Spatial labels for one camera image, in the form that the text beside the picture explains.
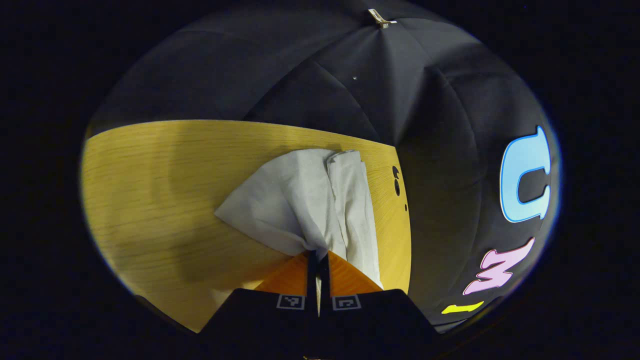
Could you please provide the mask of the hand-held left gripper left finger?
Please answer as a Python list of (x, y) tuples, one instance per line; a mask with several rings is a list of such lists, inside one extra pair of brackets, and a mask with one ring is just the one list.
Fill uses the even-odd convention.
[(316, 334), (314, 251), (295, 256), (258, 289), (234, 289), (198, 333), (210, 351), (304, 351)]

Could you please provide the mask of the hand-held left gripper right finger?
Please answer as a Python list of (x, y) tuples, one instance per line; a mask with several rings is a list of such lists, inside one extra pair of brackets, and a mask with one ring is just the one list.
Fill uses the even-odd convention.
[(401, 289), (333, 290), (337, 259), (320, 262), (320, 350), (430, 351), (438, 333)]

